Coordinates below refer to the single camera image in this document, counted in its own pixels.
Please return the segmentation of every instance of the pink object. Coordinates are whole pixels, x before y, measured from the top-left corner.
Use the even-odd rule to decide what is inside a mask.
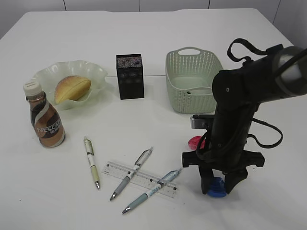
[[[191,150],[196,150],[196,147],[197,147],[198,142],[200,141],[200,139],[201,139],[201,136],[196,136],[196,137],[191,138],[188,141],[189,148]],[[203,140],[203,142],[201,144],[201,149],[203,149],[204,147],[205,147],[205,140]]]

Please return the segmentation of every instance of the bread roll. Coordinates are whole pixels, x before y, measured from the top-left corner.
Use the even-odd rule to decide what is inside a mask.
[[[81,76],[68,76],[62,79],[56,86],[54,99],[59,104],[67,99],[78,100],[85,95],[91,87],[91,80]]]

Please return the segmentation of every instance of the blue object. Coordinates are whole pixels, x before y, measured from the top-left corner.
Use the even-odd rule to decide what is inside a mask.
[[[212,197],[224,197],[227,195],[224,188],[224,181],[221,177],[214,177],[207,192]]]

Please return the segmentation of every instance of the nescafe bottle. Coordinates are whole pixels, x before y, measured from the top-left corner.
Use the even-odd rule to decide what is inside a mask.
[[[65,138],[65,131],[58,112],[46,99],[42,86],[35,80],[24,84],[26,100],[30,104],[32,126],[40,143],[56,147]]]

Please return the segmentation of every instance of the white pen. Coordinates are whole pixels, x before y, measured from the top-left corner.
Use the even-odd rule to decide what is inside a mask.
[[[130,182],[130,180],[134,177],[135,173],[140,169],[140,167],[145,163],[145,161],[149,158],[151,153],[153,152],[153,147],[151,147],[148,150],[145,150],[140,157],[136,160],[133,167],[133,172],[128,172],[127,176],[121,181],[119,186],[115,189],[114,193],[112,194],[110,200],[113,200],[115,197],[117,197],[121,191],[124,190],[126,185]]]
[[[84,145],[85,145],[85,150],[86,150],[86,153],[87,153],[88,162],[89,162],[90,167],[91,167],[91,173],[92,173],[92,176],[93,176],[94,183],[95,183],[97,189],[100,189],[100,181],[99,181],[98,171],[97,171],[96,164],[95,164],[95,161],[94,161],[93,146],[92,146],[91,141],[87,137],[84,137]]]

